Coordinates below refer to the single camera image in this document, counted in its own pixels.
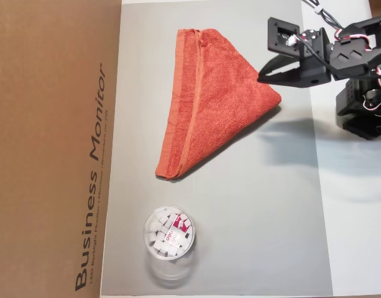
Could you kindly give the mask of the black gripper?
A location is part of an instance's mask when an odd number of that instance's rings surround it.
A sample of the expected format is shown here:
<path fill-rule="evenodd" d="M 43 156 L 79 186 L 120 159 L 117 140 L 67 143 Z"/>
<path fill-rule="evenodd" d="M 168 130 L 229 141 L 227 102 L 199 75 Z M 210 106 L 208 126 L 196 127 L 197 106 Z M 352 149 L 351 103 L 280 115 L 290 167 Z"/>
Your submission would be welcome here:
<path fill-rule="evenodd" d="M 331 72 L 326 67 L 329 60 L 330 42 L 324 28 L 305 30 L 297 36 L 300 51 L 300 71 L 298 68 L 267 75 L 274 70 L 295 62 L 295 58 L 277 55 L 260 71 L 258 82 L 288 87 L 312 87 L 331 81 Z"/>

